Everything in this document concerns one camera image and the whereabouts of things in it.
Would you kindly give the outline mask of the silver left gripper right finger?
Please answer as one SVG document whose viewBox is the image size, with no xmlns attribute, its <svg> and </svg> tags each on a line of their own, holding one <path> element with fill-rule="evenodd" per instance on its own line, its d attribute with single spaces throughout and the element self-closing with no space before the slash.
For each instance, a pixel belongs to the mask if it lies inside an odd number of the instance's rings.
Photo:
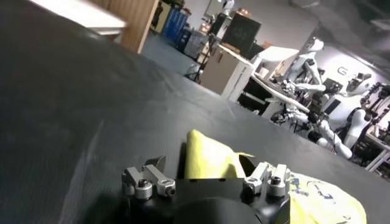
<svg viewBox="0 0 390 224">
<path fill-rule="evenodd" d="M 242 197 L 287 197 L 290 185 L 290 169 L 285 164 L 271 166 L 268 162 L 255 163 L 249 156 L 240 155 L 240 164 L 245 173 L 242 182 Z"/>
</svg>

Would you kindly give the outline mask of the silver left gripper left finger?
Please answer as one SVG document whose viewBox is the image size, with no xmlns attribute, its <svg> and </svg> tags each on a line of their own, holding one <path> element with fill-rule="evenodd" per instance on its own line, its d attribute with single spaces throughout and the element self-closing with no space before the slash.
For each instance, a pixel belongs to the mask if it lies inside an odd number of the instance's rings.
<svg viewBox="0 0 390 224">
<path fill-rule="evenodd" d="M 149 200 L 154 194 L 171 198 L 176 194 L 176 181 L 164 175 L 166 157 L 147 160 L 141 170 L 128 167 L 121 174 L 122 191 L 127 197 Z"/>
</svg>

